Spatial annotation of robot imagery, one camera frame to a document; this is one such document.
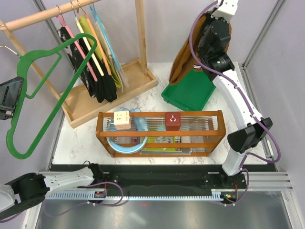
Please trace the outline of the green velvet hanger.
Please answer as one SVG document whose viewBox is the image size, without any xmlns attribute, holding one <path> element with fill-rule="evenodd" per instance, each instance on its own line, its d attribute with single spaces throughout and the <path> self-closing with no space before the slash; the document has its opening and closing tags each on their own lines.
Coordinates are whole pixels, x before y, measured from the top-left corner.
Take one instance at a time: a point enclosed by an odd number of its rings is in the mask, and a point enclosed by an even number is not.
<svg viewBox="0 0 305 229">
<path fill-rule="evenodd" d="M 14 133 L 15 133 L 15 130 L 16 130 L 16 127 L 17 127 L 17 124 L 18 124 L 18 120 L 19 120 L 19 117 L 20 117 L 20 113 L 21 113 L 21 110 L 22 110 L 24 100 L 26 98 L 27 99 L 33 99 L 35 97 L 35 95 L 38 93 L 38 91 L 41 89 L 41 87 L 46 82 L 46 80 L 48 79 L 50 74 L 53 72 L 53 70 L 55 69 L 57 64 L 60 62 L 60 60 L 62 58 L 62 55 L 61 55 L 60 51 L 65 49 L 66 47 L 70 46 L 72 43 L 78 41 L 81 38 L 87 38 L 87 39 L 92 40 L 93 41 L 93 46 L 91 47 L 91 49 L 89 49 L 88 54 L 85 56 L 84 60 L 80 64 L 78 70 L 75 72 L 74 76 L 72 77 L 71 81 L 69 82 L 69 84 L 68 84 L 67 88 L 65 89 L 64 93 L 62 94 L 59 101 L 57 102 L 57 104 L 55 105 L 55 107 L 53 108 L 51 113 L 49 114 L 48 118 L 46 119 L 46 121 L 43 124 L 43 126 L 41 127 L 40 131 L 38 132 L 38 134 L 34 138 L 31 145 L 29 146 L 28 150 L 23 154 L 18 152 L 15 145 L 14 145 L 13 139 L 14 139 Z M 80 33 L 80 34 L 76 35 L 74 38 L 71 38 L 71 39 L 63 42 L 62 44 L 60 44 L 59 46 L 57 46 L 57 47 L 55 47 L 51 50 L 33 50 L 33 51 L 30 51 L 30 52 L 26 53 L 25 55 L 19 57 L 20 61 L 17 65 L 17 76 L 23 79 L 23 85 L 21 87 L 20 96 L 19 96 L 16 108 L 15 108 L 15 111 L 13 113 L 13 117 L 12 117 L 11 122 L 10 122 L 11 127 L 7 131 L 7 134 L 6 134 L 7 149 L 13 157 L 15 157 L 16 159 L 23 160 L 23 159 L 26 159 L 26 158 L 28 158 L 32 155 L 32 153 L 35 150 L 35 148 L 37 147 L 38 143 L 41 141 L 45 132 L 47 131 L 50 124 L 54 120 L 54 118 L 55 118 L 56 114 L 58 113 L 59 109 L 63 105 L 65 99 L 67 98 L 70 91 L 72 90 L 76 80 L 79 78 L 79 76 L 82 73 L 82 71 L 84 70 L 86 64 L 89 62 L 89 59 L 93 55 L 96 47 L 97 47 L 97 41 L 93 36 L 91 36 L 89 34 L 86 34 L 86 33 Z M 30 94 L 30 95 L 27 94 L 27 73 L 28 73 L 29 67 L 36 60 L 38 60 L 42 57 L 52 56 L 54 54 L 58 55 L 58 58 L 56 59 L 54 64 L 51 66 L 51 68 L 49 69 L 47 74 L 40 81 L 40 83 L 38 84 L 36 89 L 33 91 L 33 93 Z"/>
</svg>

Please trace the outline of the mustard brown trousers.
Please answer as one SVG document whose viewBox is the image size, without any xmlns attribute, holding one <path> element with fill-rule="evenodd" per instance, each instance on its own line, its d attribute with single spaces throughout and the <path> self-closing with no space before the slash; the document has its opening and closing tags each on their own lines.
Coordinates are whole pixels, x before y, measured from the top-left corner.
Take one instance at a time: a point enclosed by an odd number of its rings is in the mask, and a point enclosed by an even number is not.
<svg viewBox="0 0 305 229">
<path fill-rule="evenodd" d="M 195 23 L 192 41 L 189 38 L 177 54 L 170 73 L 169 83 L 179 83 L 190 70 L 204 72 L 210 81 L 216 74 L 202 68 L 193 58 L 190 48 L 193 47 L 196 57 L 205 66 L 224 73 L 233 70 L 234 65 L 227 54 L 231 40 L 232 28 L 224 19 L 213 19 L 211 13 L 205 13 Z"/>
</svg>

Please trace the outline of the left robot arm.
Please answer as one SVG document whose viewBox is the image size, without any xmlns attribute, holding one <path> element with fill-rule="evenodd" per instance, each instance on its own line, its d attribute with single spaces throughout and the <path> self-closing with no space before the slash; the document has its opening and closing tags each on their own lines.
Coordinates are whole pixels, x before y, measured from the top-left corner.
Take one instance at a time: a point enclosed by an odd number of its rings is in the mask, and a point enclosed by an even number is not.
<svg viewBox="0 0 305 229">
<path fill-rule="evenodd" d="M 0 118 L 6 120 L 17 116 L 17 103 L 24 79 L 15 77 L 0 84 Z M 46 197 L 70 188 L 104 184 L 104 173 L 98 164 L 61 175 L 43 175 L 27 173 L 12 181 L 0 185 L 0 222 L 5 223 L 16 218 L 22 212 L 34 207 Z"/>
</svg>

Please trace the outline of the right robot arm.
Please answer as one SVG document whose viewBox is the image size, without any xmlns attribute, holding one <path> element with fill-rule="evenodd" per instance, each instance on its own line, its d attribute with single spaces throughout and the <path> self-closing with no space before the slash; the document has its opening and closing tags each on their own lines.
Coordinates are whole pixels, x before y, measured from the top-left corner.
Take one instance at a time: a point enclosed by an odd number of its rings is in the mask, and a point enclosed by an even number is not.
<svg viewBox="0 0 305 229">
<path fill-rule="evenodd" d="M 229 23 L 223 18 L 213 18 L 209 12 L 202 18 L 197 56 L 205 65 L 203 71 L 229 105 L 238 128 L 227 136 L 230 150 L 222 165 L 223 173 L 218 176 L 219 184 L 228 188 L 235 183 L 235 176 L 241 173 L 247 151 L 258 145 L 273 122 L 270 118 L 263 118 L 238 81 L 235 66 L 226 52 L 231 39 Z"/>
</svg>

